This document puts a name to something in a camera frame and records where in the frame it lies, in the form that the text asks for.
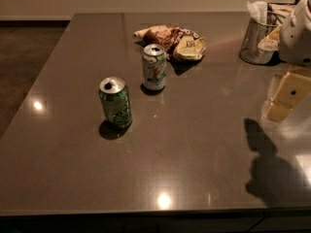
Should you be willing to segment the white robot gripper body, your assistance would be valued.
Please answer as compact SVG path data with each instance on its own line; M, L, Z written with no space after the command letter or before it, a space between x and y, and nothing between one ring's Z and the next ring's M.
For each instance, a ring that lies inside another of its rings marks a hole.
M284 20L279 57L288 63L311 66L311 0L299 0Z

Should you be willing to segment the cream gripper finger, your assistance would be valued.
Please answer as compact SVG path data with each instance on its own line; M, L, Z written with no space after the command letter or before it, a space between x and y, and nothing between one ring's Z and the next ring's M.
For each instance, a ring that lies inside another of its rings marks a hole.
M311 70L294 68L284 75L275 75L263 103L263 116L281 122L311 93Z

